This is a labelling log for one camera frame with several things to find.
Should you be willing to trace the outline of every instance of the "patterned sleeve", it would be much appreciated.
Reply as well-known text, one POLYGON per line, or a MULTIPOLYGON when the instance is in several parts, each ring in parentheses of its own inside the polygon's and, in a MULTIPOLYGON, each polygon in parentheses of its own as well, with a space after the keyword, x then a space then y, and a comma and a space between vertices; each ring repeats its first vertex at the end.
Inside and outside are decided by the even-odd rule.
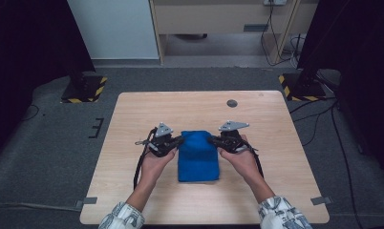
POLYGON ((139 229, 144 224, 144 217, 136 208, 120 202, 112 213, 99 224, 99 229, 139 229))
POLYGON ((311 229, 306 217, 283 197, 268 198, 259 206, 261 228, 311 229))

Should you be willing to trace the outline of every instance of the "wall socket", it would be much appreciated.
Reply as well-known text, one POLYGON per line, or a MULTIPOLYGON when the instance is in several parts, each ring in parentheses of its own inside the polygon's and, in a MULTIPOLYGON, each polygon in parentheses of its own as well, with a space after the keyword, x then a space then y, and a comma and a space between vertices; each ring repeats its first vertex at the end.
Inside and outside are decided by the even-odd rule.
POLYGON ((273 6, 284 6, 287 4, 287 0, 264 0, 264 5, 269 6, 271 2, 273 6))

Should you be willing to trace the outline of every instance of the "blue fabric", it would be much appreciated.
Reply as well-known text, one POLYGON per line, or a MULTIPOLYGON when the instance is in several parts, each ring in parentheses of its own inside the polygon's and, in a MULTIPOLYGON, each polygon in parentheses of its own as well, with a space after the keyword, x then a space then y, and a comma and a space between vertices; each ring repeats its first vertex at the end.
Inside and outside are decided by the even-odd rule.
POLYGON ((178 181, 212 181, 219 179, 218 152, 207 142, 207 131, 183 131, 179 148, 178 181))

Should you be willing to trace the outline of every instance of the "white wall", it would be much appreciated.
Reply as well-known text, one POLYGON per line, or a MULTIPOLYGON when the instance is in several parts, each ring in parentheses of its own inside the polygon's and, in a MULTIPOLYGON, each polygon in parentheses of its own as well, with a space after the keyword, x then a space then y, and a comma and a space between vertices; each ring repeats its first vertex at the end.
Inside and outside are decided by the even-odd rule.
POLYGON ((93 59, 159 59, 148 0, 68 0, 93 59))

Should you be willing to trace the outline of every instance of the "desk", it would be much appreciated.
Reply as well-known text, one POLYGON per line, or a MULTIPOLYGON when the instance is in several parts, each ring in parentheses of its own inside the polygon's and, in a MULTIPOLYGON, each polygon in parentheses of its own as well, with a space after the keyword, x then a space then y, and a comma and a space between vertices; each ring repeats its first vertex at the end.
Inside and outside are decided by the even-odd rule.
MULTIPOLYGON (((242 33, 245 25, 265 26, 270 7, 263 0, 149 0, 163 61, 167 34, 242 33)), ((272 62, 278 62, 290 33, 306 33, 318 0, 287 0, 275 6, 265 46, 272 62)))
MULTIPOLYGON (((265 179, 277 195, 285 196, 310 222, 325 223, 329 214, 320 197, 308 160, 288 113, 276 91, 123 93, 96 165, 80 220, 98 224, 133 191, 133 176, 147 137, 160 122, 174 130, 206 130, 220 134, 227 120, 248 122, 240 133, 259 149, 265 179), (230 108, 229 99, 238 102, 230 108)), ((178 156, 163 171, 143 214, 147 224, 259 223, 257 203, 248 185, 231 164, 219 156, 220 179, 210 183, 179 183, 178 156)))

